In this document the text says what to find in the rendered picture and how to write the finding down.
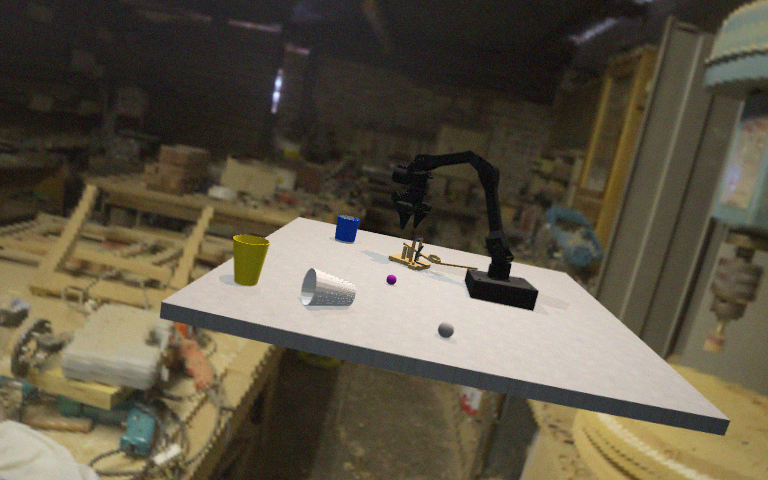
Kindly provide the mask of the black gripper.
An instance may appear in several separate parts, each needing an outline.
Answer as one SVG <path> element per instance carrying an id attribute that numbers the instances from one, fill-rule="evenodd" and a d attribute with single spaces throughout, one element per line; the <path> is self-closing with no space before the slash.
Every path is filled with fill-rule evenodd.
<path id="1" fill-rule="evenodd" d="M 413 228 L 416 228 L 432 209 L 431 204 L 422 202 L 424 195 L 427 194 L 425 190 L 410 187 L 410 189 L 407 189 L 407 192 L 409 194 L 406 202 L 397 201 L 394 203 L 394 208 L 399 213 L 401 229 L 405 228 L 412 215 L 410 213 L 412 210 L 415 213 Z"/>

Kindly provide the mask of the olive yellow cup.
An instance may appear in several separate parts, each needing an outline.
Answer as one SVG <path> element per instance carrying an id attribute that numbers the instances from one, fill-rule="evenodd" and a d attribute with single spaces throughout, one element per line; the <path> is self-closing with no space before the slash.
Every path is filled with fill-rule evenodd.
<path id="1" fill-rule="evenodd" d="M 233 236 L 234 283 L 255 286 L 270 246 L 270 241 L 252 235 Z"/>

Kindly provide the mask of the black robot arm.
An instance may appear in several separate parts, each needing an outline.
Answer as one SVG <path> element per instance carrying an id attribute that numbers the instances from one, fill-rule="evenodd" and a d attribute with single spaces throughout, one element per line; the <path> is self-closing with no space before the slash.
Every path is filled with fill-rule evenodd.
<path id="1" fill-rule="evenodd" d="M 485 237 L 486 249 L 491 257 L 487 277 L 497 281 L 509 281 L 511 263 L 514 256 L 509 250 L 507 238 L 502 229 L 500 206 L 498 199 L 499 169 L 487 163 L 473 151 L 455 152 L 441 155 L 418 154 L 414 161 L 407 167 L 397 166 L 392 174 L 394 182 L 410 187 L 425 190 L 427 180 L 433 179 L 430 171 L 444 165 L 470 162 L 477 170 L 479 180 L 483 186 L 488 209 L 490 234 Z M 418 173 L 414 173 L 417 171 Z"/>

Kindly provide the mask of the small white ball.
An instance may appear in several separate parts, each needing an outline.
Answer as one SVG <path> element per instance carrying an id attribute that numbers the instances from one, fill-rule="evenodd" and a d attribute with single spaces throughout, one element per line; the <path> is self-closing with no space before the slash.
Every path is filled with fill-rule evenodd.
<path id="1" fill-rule="evenodd" d="M 445 338 L 451 337 L 453 335 L 454 331 L 455 330 L 454 330 L 453 325 L 451 323 L 449 323 L 449 322 L 444 322 L 444 323 L 440 324 L 440 326 L 438 328 L 439 335 L 442 336 L 442 337 L 445 337 Z"/>

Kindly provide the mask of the blue cup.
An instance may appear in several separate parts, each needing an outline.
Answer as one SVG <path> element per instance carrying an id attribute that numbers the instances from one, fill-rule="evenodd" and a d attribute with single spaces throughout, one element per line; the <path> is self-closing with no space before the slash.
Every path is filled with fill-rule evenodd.
<path id="1" fill-rule="evenodd" d="M 353 244 L 355 241 L 360 219 L 347 215 L 338 215 L 335 240 L 341 243 Z"/>

